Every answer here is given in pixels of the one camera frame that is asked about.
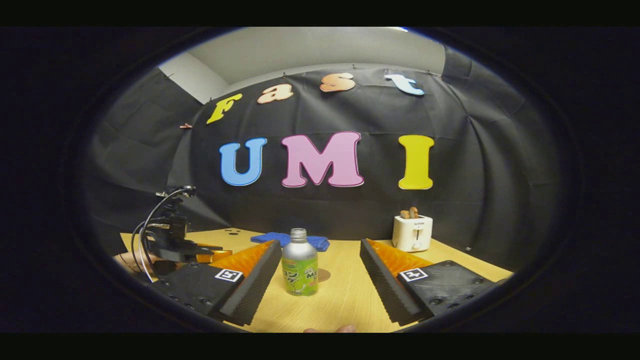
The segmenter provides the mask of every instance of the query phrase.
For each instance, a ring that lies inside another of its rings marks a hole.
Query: table surface
[[[251,242],[251,237],[256,235],[262,233],[229,228],[188,233],[186,238],[197,243],[222,246],[235,254],[256,246],[257,243]],[[129,249],[131,234],[122,234],[122,239]],[[391,245],[390,240],[377,241]],[[360,259],[360,241],[329,242],[327,251],[318,252],[318,267],[327,270],[330,277],[319,283],[315,295],[296,297],[288,294],[285,291],[282,265],[279,264],[253,322],[239,328],[251,332],[302,332],[307,328],[334,332],[339,327],[352,323],[358,332],[392,332],[416,324],[400,326],[389,320],[378,292]],[[434,239],[431,240],[428,250],[412,254],[432,263],[455,261],[494,282],[512,274]]]

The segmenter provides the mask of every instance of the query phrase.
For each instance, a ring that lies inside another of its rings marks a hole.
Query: aluminum bottle can
[[[291,242],[282,249],[282,273],[287,293],[311,296],[318,291],[318,255],[307,241],[307,230],[291,229]]]

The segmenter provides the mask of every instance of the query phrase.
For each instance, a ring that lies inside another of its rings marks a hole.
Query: white toaster
[[[394,217],[393,245],[402,251],[425,251],[431,245],[433,219],[418,215],[418,218]]]

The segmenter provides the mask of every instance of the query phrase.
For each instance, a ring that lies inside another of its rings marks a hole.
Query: blue cloth
[[[254,243],[265,243],[271,240],[280,240],[280,246],[285,246],[291,241],[289,234],[266,233],[264,235],[252,236]],[[329,240],[324,236],[307,236],[307,241],[318,251],[326,251],[329,247]]]

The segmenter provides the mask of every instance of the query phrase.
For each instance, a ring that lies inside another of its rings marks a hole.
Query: pink letter m
[[[282,139],[282,145],[289,151],[287,177],[282,180],[282,185],[288,188],[305,186],[307,180],[302,177],[302,166],[307,170],[311,181],[320,185],[331,164],[333,175],[329,177],[330,185],[347,188],[364,184],[364,178],[358,174],[356,144],[359,139],[360,133],[353,131],[335,133],[322,153],[306,135]]]

